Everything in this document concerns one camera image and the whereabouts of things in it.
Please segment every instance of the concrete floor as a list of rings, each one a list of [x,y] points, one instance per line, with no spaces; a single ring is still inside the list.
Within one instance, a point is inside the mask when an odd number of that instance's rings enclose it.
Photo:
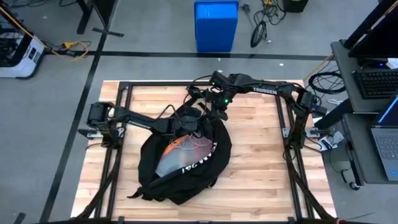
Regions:
[[[260,10],[257,0],[242,0],[252,12]],[[269,26],[269,44],[249,46],[251,28],[242,12],[233,53],[278,55],[329,55],[330,42],[347,38],[375,7],[376,0],[310,1],[301,14],[288,14],[278,26]],[[58,7],[57,1],[36,8],[16,11],[24,24],[55,44],[69,40],[90,40],[96,50],[101,34],[90,31],[101,27],[93,13],[85,34],[75,33],[81,12],[78,6]],[[108,36],[105,51],[195,52],[193,0],[120,0],[111,30],[123,38]],[[0,217],[12,223],[19,212],[26,213],[23,223],[38,222],[65,147],[81,93],[88,78],[93,57],[70,63],[46,55],[36,76],[30,80],[0,80],[3,118],[0,125]],[[243,59],[243,58],[172,58],[102,56],[93,77],[85,110],[77,117],[84,126],[87,105],[98,99],[103,80],[181,80],[210,74],[247,73],[263,79],[302,79],[319,64],[317,60]],[[346,94],[325,96],[343,100]],[[60,190],[50,220],[70,217],[86,139],[75,136]],[[326,171],[341,218],[358,222],[395,223],[393,209],[398,206],[398,186],[365,185],[354,192],[330,167],[324,155]],[[347,167],[344,148],[333,151],[333,166]]]

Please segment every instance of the blue plastic container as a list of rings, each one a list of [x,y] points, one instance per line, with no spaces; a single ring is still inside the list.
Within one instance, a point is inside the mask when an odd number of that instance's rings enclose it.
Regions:
[[[238,0],[196,0],[198,52],[230,52],[238,24]]]

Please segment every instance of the wooden board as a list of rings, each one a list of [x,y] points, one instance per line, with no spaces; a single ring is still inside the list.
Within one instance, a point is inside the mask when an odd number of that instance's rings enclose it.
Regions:
[[[116,81],[104,82],[99,100],[115,102],[118,84]],[[135,86],[130,110],[156,117],[168,104],[176,108],[180,106],[185,95],[183,86]],[[230,162],[212,189],[204,190],[183,205],[175,205],[168,200],[156,202],[126,198],[139,187],[139,151],[150,135],[145,129],[128,125],[114,219],[123,215],[126,220],[285,221],[294,216],[274,96],[259,93],[236,95],[227,113],[229,120],[225,125],[233,143]],[[306,145],[317,147],[311,142],[306,142]],[[326,210],[335,215],[321,154],[305,148],[302,154],[310,190]],[[72,217],[78,215],[96,193],[104,155],[105,149],[99,146],[87,150]],[[300,202],[305,208],[303,198]]]

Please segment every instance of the computer monitor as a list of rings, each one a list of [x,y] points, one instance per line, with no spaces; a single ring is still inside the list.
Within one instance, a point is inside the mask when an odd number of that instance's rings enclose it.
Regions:
[[[386,108],[377,116],[376,125],[398,127],[398,91],[395,92]]]
[[[376,6],[344,43],[346,48],[351,49],[348,56],[398,58],[398,6],[395,7],[396,5],[396,0],[383,0]]]

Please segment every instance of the keyboard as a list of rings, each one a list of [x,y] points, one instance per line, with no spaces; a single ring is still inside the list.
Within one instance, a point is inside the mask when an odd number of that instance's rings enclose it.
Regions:
[[[398,159],[397,136],[377,135],[375,136],[377,148],[383,159]]]
[[[390,98],[398,89],[398,70],[358,70],[353,73],[362,98]]]

